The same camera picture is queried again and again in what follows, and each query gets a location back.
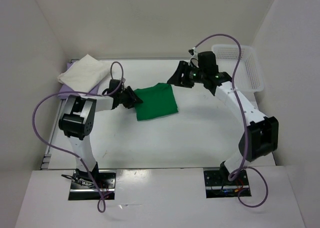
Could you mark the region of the green t shirt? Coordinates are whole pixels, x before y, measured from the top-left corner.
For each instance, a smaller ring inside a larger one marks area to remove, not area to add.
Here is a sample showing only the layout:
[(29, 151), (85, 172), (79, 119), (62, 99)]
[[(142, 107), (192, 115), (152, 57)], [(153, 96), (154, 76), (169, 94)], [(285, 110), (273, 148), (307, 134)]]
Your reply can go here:
[(152, 120), (179, 112), (170, 84), (158, 83), (134, 92), (143, 101), (134, 105), (137, 121)]

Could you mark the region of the cream white t shirt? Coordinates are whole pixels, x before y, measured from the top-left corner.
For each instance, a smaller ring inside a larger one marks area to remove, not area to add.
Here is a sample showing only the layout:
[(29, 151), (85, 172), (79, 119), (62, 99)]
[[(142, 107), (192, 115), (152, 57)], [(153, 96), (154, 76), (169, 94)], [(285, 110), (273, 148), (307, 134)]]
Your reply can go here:
[(57, 79), (73, 91), (88, 93), (109, 73), (110, 68), (106, 64), (87, 54), (79, 61), (73, 63)]

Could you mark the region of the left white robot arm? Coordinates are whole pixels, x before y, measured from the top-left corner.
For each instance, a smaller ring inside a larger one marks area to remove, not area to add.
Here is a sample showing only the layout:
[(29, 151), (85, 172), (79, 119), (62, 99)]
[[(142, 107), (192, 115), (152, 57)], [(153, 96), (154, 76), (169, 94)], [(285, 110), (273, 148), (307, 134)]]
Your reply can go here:
[(112, 79), (109, 87), (100, 96), (88, 98), (70, 95), (58, 121), (58, 127), (68, 138), (72, 153), (76, 155), (73, 181), (87, 187), (96, 187), (101, 176), (98, 162), (93, 156), (90, 133), (93, 130), (96, 112), (113, 110), (118, 105), (131, 109), (143, 100), (122, 80)]

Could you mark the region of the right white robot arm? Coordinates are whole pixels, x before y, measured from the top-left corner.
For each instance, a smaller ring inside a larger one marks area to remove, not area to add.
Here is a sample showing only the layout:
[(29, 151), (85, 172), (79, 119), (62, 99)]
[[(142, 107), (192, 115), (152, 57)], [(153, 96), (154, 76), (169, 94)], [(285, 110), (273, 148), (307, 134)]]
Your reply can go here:
[(219, 71), (212, 51), (199, 53), (197, 62), (198, 65), (194, 66), (191, 62), (179, 61), (167, 83), (184, 88), (192, 88), (196, 83), (202, 84), (242, 123), (244, 132), (238, 149), (219, 167), (221, 182), (231, 184), (250, 163), (277, 150), (279, 122), (275, 117), (268, 117), (256, 109), (237, 90), (233, 78), (227, 72)]

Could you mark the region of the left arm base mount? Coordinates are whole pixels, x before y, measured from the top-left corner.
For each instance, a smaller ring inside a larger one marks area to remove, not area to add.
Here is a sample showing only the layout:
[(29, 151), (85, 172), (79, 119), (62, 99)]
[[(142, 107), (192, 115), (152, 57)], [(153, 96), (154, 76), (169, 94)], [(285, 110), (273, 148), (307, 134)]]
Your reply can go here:
[[(61, 176), (71, 181), (68, 200), (100, 199), (100, 195), (90, 178), (77, 177), (75, 170), (72, 175), (62, 174)], [(106, 200), (114, 200), (116, 186), (115, 170), (99, 170), (96, 183)]]

